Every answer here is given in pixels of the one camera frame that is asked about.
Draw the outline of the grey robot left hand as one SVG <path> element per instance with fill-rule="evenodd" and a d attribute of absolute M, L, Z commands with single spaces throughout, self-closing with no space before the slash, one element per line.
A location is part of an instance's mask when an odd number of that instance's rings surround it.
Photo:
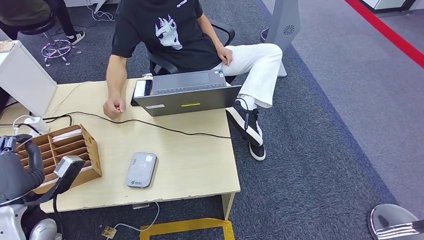
<path fill-rule="evenodd" d="M 23 144 L 28 154 L 28 169 L 21 164 L 16 144 Z M 39 147 L 29 134 L 0 138 L 0 205 L 5 206 L 38 188 L 45 180 Z"/>

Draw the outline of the person's left hand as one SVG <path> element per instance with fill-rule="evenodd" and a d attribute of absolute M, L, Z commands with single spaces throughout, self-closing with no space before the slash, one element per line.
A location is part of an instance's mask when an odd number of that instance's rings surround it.
<path fill-rule="evenodd" d="M 226 65 L 229 66 L 233 61 L 233 52 L 232 50 L 224 47 L 219 46 L 216 48 L 217 55 L 221 59 L 221 61 Z"/>

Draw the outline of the person's right hand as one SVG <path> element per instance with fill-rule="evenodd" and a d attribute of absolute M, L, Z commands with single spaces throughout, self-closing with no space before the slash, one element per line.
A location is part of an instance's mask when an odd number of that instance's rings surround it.
<path fill-rule="evenodd" d="M 126 103 L 120 96 L 109 97 L 103 104 L 103 113 L 111 120 L 118 118 L 126 110 Z"/>

